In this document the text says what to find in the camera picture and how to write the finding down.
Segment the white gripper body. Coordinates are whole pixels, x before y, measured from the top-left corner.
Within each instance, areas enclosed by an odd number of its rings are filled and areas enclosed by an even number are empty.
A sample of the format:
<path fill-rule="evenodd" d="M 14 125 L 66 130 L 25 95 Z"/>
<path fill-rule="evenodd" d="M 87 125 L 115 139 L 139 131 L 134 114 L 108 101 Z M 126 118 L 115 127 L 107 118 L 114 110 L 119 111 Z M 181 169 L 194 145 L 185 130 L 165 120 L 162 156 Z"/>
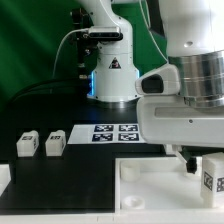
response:
<path fill-rule="evenodd" d="M 144 96 L 137 121 L 150 144 L 224 148 L 224 107 L 193 108 L 178 96 Z"/>

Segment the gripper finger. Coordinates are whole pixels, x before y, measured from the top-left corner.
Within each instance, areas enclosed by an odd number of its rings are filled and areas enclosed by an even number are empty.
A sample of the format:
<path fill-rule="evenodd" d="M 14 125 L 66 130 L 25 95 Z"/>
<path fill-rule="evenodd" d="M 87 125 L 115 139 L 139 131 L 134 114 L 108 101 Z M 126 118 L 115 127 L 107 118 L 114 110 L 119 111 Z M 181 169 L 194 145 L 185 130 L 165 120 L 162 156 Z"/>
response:
<path fill-rule="evenodd" d="M 182 151 L 177 152 L 176 157 L 185 164 L 186 171 L 191 174 L 195 174 L 197 171 L 197 159 L 193 157 L 189 152 Z"/>

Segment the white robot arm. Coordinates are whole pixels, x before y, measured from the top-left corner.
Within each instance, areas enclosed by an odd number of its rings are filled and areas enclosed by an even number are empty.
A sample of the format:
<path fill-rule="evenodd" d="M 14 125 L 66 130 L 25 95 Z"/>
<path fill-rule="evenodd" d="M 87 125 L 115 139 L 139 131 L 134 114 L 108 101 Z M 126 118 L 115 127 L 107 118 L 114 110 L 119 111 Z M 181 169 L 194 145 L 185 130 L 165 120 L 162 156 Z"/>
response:
<path fill-rule="evenodd" d="M 224 0 L 152 0 L 142 14 L 167 41 L 165 64 L 135 82 L 143 139 L 224 148 Z"/>

